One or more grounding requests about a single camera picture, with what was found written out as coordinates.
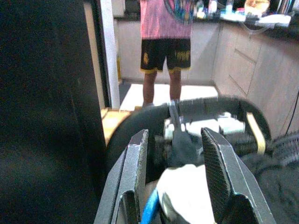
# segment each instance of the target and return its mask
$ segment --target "leg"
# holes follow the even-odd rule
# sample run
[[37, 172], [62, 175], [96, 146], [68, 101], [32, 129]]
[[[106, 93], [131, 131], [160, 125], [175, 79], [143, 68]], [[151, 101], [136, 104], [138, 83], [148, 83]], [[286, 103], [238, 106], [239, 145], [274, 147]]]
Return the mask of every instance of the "leg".
[[157, 72], [144, 75], [143, 82], [143, 106], [152, 104], [154, 100], [154, 84], [157, 77]]
[[170, 99], [180, 99], [181, 96], [181, 71], [169, 72], [170, 76]]

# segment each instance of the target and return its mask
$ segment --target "wooden cabinet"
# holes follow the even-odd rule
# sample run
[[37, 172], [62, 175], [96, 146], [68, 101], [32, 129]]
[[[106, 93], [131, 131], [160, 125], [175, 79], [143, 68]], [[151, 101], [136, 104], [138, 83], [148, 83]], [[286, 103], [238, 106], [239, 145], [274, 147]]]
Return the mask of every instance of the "wooden cabinet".
[[[256, 104], [277, 137], [286, 132], [297, 96], [298, 56], [297, 42], [265, 35], [249, 38], [239, 26], [222, 24], [213, 79], [222, 94]], [[298, 120], [293, 119], [292, 129], [299, 129]]]
[[219, 36], [218, 23], [194, 23], [191, 37], [191, 69], [187, 82], [210, 84]]
[[[289, 119], [291, 119], [292, 113], [293, 113], [293, 109], [291, 110], [291, 113], [289, 113]], [[288, 133], [295, 132], [297, 130], [299, 130], [299, 106], [298, 105], [296, 107], [296, 111]]]
[[143, 74], [140, 72], [140, 22], [118, 21], [117, 28], [121, 78], [141, 81]]

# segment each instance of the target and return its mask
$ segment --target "kitchen counter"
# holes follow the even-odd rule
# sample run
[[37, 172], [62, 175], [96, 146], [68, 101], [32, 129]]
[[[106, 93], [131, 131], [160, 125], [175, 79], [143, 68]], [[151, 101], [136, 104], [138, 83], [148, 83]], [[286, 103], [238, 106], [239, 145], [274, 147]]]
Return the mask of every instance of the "kitchen counter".
[[[126, 14], [122, 17], [114, 17], [117, 21], [140, 21], [140, 15], [139, 14]], [[291, 22], [288, 27], [281, 26], [280, 24], [263, 24], [263, 25], [255, 25], [255, 22], [257, 19], [250, 19], [247, 18], [244, 24], [250, 29], [261, 29], [262, 27], [268, 27], [268, 30], [264, 32], [264, 34], [268, 36], [272, 36], [274, 38], [284, 38], [284, 39], [295, 39], [299, 40], [299, 15], [296, 15], [292, 17]], [[239, 23], [237, 21], [227, 21], [221, 19], [219, 16], [216, 16], [214, 18], [209, 19], [194, 19], [194, 23], [207, 23], [207, 22], [213, 22], [213, 23], [219, 23], [219, 22], [225, 22], [225, 23]]]

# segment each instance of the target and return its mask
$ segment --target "cable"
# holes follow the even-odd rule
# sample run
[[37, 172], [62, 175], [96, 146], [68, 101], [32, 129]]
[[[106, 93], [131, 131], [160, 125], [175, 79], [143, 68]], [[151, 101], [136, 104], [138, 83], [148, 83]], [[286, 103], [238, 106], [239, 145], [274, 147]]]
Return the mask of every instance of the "cable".
[[243, 22], [239, 22], [239, 23], [240, 23], [241, 27], [249, 33], [249, 35], [261, 34], [269, 29], [268, 27], [263, 27], [261, 29], [254, 30], [254, 29], [249, 29]]
[[294, 118], [294, 115], [295, 115], [295, 112], [296, 112], [296, 108], [297, 108], [298, 98], [299, 98], [299, 90], [298, 90], [298, 93], [297, 93], [297, 98], [296, 98], [296, 103], [295, 103], [295, 107], [294, 107], [294, 110], [293, 110], [293, 114], [292, 114], [292, 117], [291, 117], [289, 126], [288, 126], [288, 128], [287, 128], [287, 130], [286, 130], [286, 132], [285, 132], [285, 135], [288, 134], [289, 129], [290, 129], [290, 126], [291, 126], [291, 123], [292, 123], [292, 121], [293, 121], [293, 118]]
[[158, 190], [155, 188], [146, 202], [140, 224], [150, 224], [157, 215], [159, 205]]

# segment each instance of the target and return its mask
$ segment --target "black shorts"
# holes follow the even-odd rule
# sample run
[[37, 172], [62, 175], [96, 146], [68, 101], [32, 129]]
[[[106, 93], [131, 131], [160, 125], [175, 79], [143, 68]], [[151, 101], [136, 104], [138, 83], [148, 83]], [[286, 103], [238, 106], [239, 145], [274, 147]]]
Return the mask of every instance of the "black shorts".
[[142, 40], [141, 71], [162, 71], [165, 58], [169, 72], [189, 69], [190, 39]]

